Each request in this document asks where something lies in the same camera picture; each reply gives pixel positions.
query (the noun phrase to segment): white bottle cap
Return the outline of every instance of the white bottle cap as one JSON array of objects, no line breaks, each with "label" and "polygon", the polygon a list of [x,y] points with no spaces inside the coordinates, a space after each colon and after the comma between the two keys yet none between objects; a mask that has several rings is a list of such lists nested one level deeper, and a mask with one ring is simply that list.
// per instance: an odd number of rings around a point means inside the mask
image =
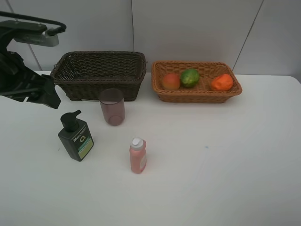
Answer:
[{"label": "white bottle cap", "polygon": [[140,150],[143,147],[143,144],[144,144],[144,142],[141,138],[135,137],[132,141],[131,147],[134,150]]}]

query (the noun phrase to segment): bottle label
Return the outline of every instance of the bottle label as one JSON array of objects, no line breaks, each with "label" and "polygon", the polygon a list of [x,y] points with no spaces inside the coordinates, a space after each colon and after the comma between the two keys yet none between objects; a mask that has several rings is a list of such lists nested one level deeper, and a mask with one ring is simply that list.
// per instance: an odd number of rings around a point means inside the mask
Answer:
[{"label": "bottle label", "polygon": [[93,141],[90,137],[90,132],[87,126],[85,125],[80,132],[72,139],[74,142],[75,147],[79,151],[80,159],[83,159],[86,154],[91,150],[93,146]]},{"label": "bottle label", "polygon": [[144,155],[140,161],[140,169],[142,170],[146,164],[146,155]]}]

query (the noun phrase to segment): dish soap bottle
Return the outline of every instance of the dish soap bottle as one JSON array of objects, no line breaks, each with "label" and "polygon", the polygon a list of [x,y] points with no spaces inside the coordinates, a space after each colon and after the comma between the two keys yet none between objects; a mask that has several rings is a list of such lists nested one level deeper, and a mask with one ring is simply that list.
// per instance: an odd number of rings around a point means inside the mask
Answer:
[{"label": "dish soap bottle", "polygon": [[61,122],[64,129],[58,134],[69,156],[77,161],[82,161],[94,145],[87,123],[76,118],[80,113],[77,110],[63,114]]},{"label": "dish soap bottle", "polygon": [[142,173],[146,166],[146,142],[141,138],[134,138],[130,147],[131,169],[134,173]]}]

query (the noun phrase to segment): green fruit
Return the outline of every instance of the green fruit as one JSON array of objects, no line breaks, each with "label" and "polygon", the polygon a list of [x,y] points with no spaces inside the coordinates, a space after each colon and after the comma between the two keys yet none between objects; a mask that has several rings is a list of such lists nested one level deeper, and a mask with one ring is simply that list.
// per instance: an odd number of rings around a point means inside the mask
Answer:
[{"label": "green fruit", "polygon": [[194,87],[199,81],[199,74],[196,69],[187,69],[180,76],[181,84],[186,88]]}]

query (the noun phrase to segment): pink bottle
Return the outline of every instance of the pink bottle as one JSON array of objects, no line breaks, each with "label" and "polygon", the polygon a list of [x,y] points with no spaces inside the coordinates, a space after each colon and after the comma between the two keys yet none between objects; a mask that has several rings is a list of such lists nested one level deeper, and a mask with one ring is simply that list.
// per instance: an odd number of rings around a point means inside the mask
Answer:
[{"label": "pink bottle", "polygon": [[134,173],[142,173],[146,166],[146,142],[141,138],[134,138],[130,147],[131,168]]}]

